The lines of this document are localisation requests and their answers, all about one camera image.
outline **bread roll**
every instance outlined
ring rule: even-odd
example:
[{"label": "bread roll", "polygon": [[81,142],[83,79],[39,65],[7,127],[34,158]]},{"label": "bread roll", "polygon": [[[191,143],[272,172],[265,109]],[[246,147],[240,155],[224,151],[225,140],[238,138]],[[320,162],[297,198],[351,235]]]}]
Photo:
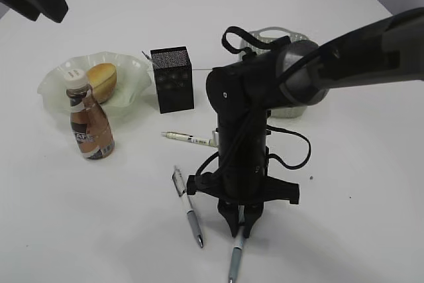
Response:
[{"label": "bread roll", "polygon": [[88,80],[93,88],[94,98],[103,103],[113,94],[117,85],[117,69],[112,63],[102,63],[87,72]]}]

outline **white bowl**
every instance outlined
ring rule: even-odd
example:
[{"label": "white bowl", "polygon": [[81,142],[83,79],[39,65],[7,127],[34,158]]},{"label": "white bowl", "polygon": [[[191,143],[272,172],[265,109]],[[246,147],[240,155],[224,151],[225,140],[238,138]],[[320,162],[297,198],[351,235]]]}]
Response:
[{"label": "white bowl", "polygon": [[149,65],[133,56],[112,52],[76,56],[48,72],[41,81],[37,93],[43,98],[44,108],[51,113],[69,115],[70,101],[66,96],[64,73],[75,68],[88,71],[100,63],[112,63],[117,68],[117,86],[112,97],[101,104],[108,116],[121,115],[124,109],[152,84],[147,73]]}]

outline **gray basket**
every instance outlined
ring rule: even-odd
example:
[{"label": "gray basket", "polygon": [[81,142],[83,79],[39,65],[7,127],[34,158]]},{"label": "gray basket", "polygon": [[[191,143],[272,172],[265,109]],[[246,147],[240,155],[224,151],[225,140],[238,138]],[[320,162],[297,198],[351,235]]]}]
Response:
[{"label": "gray basket", "polygon": [[[281,35],[276,36],[275,38],[261,36],[261,34],[265,31],[276,31],[276,33],[280,33]],[[272,42],[272,41],[274,41],[274,40],[276,40],[276,39],[278,39],[282,36],[289,36],[290,40],[292,42],[296,42],[296,41],[300,41],[300,40],[309,40],[309,38],[307,36],[305,36],[304,34],[293,32],[291,30],[281,28],[281,27],[268,27],[268,28],[263,28],[263,29],[256,30],[256,31],[250,31],[249,33],[252,36],[254,36],[255,38],[257,38],[258,40],[265,42],[265,43],[270,43],[270,42]],[[245,48],[245,47],[251,48],[257,54],[262,54],[262,53],[265,53],[267,51],[267,50],[255,48],[251,44],[247,43],[245,40],[242,40],[241,43],[240,43],[240,48]],[[244,56],[244,52],[241,52],[239,54],[239,59],[241,60],[243,56]],[[294,117],[301,116],[303,114],[303,112],[306,110],[306,108],[307,108],[306,106],[300,106],[300,107],[285,107],[285,108],[282,108],[282,109],[273,109],[273,110],[271,110],[271,116],[272,117],[292,119]]]}]

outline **bottle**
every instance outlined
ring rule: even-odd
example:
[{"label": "bottle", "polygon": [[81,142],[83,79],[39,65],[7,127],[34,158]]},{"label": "bottle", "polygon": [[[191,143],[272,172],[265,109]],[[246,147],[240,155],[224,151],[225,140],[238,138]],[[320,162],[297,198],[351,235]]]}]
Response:
[{"label": "bottle", "polygon": [[84,158],[108,156],[115,146],[105,112],[94,99],[88,77],[83,70],[64,75],[66,95],[71,101],[71,128]]}]

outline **white table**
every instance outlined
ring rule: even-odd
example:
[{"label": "white table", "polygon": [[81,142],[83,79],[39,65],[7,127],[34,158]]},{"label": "white table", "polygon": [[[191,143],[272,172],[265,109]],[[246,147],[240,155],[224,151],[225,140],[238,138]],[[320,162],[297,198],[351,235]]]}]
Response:
[{"label": "white table", "polygon": [[[60,25],[12,11],[0,20],[0,282],[226,282],[232,239],[217,200],[194,197],[200,250],[170,179],[175,163],[193,173],[213,149],[160,137],[215,128],[207,71],[194,71],[193,111],[160,115],[154,88],[145,92],[134,114],[111,121],[116,149],[96,162],[78,154],[67,119],[42,109],[38,83],[70,56],[186,45],[194,68],[211,68],[236,59],[220,45],[229,25],[279,25],[321,44],[388,12],[376,0],[67,1]],[[334,90],[300,119],[271,120],[307,135],[313,156],[295,172],[271,165],[300,183],[300,204],[266,203],[240,283],[422,280],[423,89]],[[291,163],[306,151],[284,135],[268,145]]]}]

